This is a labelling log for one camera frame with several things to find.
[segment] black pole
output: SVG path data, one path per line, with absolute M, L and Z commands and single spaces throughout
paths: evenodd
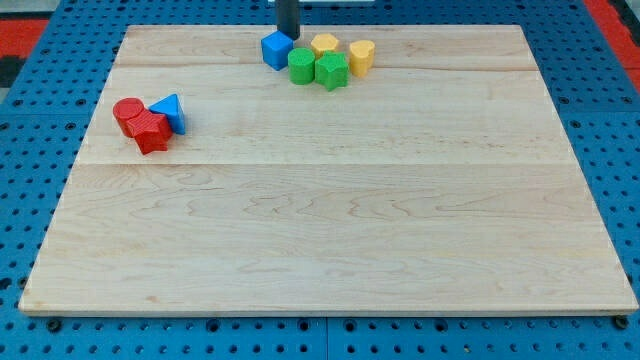
M 276 0 L 278 30 L 293 40 L 300 37 L 299 0 Z

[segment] blue block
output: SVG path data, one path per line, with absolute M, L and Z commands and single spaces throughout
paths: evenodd
M 262 43 L 262 60 L 277 71 L 287 66 L 287 55 L 293 50 L 293 40 L 276 31 L 265 37 Z
M 166 98 L 158 101 L 157 103 L 149 107 L 149 111 L 155 114 L 164 114 L 167 116 L 171 130 L 178 134 L 184 135 L 184 113 L 180 102 L 178 101 L 178 95 L 171 94 Z

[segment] blue triangular prism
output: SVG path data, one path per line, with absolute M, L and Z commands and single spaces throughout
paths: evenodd
M 184 113 L 178 101 L 178 95 L 171 94 L 157 103 L 149 106 L 149 111 L 167 116 L 171 130 L 179 135 L 185 134 Z

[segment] wooden surface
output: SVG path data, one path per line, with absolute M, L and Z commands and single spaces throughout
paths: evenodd
M 637 308 L 516 26 L 306 27 L 376 42 L 328 93 L 263 26 L 134 26 L 20 302 L 29 315 L 493 316 Z M 181 96 L 140 155 L 111 107 Z

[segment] blue cube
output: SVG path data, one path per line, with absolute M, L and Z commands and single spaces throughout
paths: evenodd
M 265 37 L 262 43 L 262 60 L 277 71 L 287 66 L 287 55 L 293 50 L 293 40 L 276 31 Z

